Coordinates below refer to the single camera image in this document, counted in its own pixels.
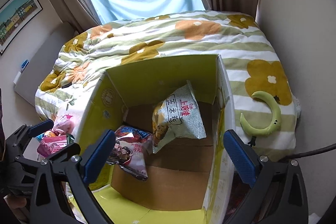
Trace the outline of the pink striped snack bag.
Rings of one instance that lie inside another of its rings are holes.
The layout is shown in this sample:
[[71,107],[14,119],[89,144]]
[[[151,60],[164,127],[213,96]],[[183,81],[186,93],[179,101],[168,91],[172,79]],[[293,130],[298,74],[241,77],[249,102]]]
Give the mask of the pink striped snack bag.
[[75,138],[71,134],[44,137],[37,148],[37,153],[43,157],[48,157],[74,141]]

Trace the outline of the pale pink snack bag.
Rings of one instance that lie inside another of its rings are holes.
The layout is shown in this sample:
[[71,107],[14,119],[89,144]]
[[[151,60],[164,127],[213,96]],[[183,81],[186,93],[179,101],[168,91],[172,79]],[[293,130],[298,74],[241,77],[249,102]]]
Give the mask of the pale pink snack bag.
[[56,135],[71,134],[76,137],[83,113],[78,109],[60,109],[56,114],[52,132]]

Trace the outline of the green banana plush toy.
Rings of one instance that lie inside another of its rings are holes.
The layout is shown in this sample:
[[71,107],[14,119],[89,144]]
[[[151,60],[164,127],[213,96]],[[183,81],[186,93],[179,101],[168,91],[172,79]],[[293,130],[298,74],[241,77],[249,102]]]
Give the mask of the green banana plush toy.
[[243,131],[249,136],[256,137],[267,137],[270,134],[278,131],[281,128],[281,109],[275,98],[265,92],[265,91],[255,91],[252,93],[252,98],[260,100],[265,104],[263,110],[266,107],[269,109],[268,112],[260,112],[254,116],[250,115],[249,118],[261,118],[261,122],[257,125],[257,121],[250,123],[250,121],[245,117],[245,112],[240,113],[240,125]]

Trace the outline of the grey padded headboard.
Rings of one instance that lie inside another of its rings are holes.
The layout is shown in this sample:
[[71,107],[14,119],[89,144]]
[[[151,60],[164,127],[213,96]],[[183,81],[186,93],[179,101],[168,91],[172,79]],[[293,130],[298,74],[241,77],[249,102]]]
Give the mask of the grey padded headboard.
[[60,24],[29,59],[25,69],[15,77],[14,91],[30,105],[35,105],[38,86],[52,70],[62,46],[74,34],[75,29],[68,22]]

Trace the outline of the yellow-green cardboard box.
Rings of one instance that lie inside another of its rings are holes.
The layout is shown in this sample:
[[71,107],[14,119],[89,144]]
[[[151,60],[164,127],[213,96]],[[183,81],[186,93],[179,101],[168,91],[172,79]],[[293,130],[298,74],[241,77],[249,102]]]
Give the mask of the yellow-green cardboard box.
[[123,123],[149,133],[128,135],[116,154],[140,165],[140,181],[106,165],[93,194],[114,223],[222,223],[233,164],[223,134],[235,128],[228,77],[219,55],[184,55],[107,69],[89,98],[76,135],[81,149]]

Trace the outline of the white cartoon-print snack bag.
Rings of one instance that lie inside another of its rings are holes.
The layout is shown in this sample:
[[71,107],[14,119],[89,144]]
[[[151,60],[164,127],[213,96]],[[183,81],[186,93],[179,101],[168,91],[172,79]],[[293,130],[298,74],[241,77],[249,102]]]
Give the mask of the white cartoon-print snack bag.
[[127,125],[120,126],[116,131],[116,141],[106,160],[109,165],[118,165],[123,171],[138,180],[148,178],[145,154],[151,153],[152,134]]

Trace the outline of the floral striped duvet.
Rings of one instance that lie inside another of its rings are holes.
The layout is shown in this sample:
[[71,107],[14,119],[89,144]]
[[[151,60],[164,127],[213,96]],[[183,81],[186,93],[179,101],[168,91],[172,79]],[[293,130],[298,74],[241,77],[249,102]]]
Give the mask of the floral striped duvet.
[[101,77],[111,67],[167,56],[209,54],[222,58],[234,99],[236,118],[249,118],[265,104],[252,99],[265,91],[281,109],[281,128],[256,140],[255,150],[273,160],[296,145],[297,112],[288,79],[271,43],[255,20],[236,12],[192,11],[99,25],[66,42],[50,73],[35,93],[41,119],[54,119],[60,109],[84,107]]

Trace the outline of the grey-green corn snack bag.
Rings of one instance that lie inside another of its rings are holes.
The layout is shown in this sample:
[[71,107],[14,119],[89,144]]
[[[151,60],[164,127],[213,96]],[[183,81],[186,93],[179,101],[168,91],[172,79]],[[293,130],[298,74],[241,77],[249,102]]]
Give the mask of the grey-green corn snack bag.
[[157,104],[152,115],[153,153],[176,138],[204,139],[206,131],[190,81]]

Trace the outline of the framed townscape picture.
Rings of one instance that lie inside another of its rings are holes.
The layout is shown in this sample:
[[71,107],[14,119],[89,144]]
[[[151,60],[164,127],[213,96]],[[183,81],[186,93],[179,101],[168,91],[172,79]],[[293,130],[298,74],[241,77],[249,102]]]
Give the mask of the framed townscape picture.
[[1,7],[1,56],[17,34],[42,10],[39,0],[8,0]]

